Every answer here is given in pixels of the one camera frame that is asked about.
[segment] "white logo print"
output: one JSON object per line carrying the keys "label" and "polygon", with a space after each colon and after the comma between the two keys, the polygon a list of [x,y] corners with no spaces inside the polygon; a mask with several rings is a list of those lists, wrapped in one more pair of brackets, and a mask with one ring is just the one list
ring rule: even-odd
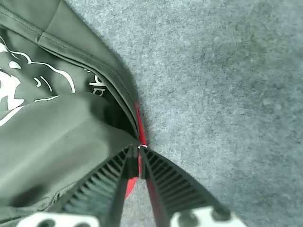
{"label": "white logo print", "polygon": [[[76,92],[73,80],[67,72],[65,72],[63,70],[58,70],[47,63],[34,62],[25,53],[10,50],[7,47],[5,41],[3,40],[3,38],[1,36],[0,36],[0,39],[3,42],[3,44],[0,43],[0,52],[8,52],[16,59],[19,59],[16,55],[21,55],[26,58],[28,64],[38,64],[38,65],[47,66],[50,70],[52,70],[58,74],[61,74],[68,81],[68,83],[71,87],[72,93]],[[22,69],[21,66],[15,61],[9,62],[9,67],[11,69],[17,69],[17,70]],[[43,76],[40,76],[40,78],[46,83],[49,90],[52,92],[53,90],[52,90],[50,84],[47,82],[47,80]],[[36,86],[40,87],[41,82],[36,77],[34,79],[37,82]],[[8,110],[10,110],[10,112],[7,115],[5,115],[2,119],[0,119],[0,127],[2,125],[4,125],[5,123],[7,123],[18,111],[20,111],[24,107],[24,106],[21,106],[24,102],[24,99],[15,99],[16,89],[20,84],[21,84],[21,82],[18,78],[14,77],[13,75],[10,76],[10,75],[6,74],[5,72],[0,71],[0,102],[3,98],[7,97],[7,106],[8,106]],[[49,97],[49,98],[45,98],[45,99],[39,99],[39,100],[35,100],[35,102],[48,101],[48,100],[52,100],[57,97],[58,96],[53,96],[53,97]]]}

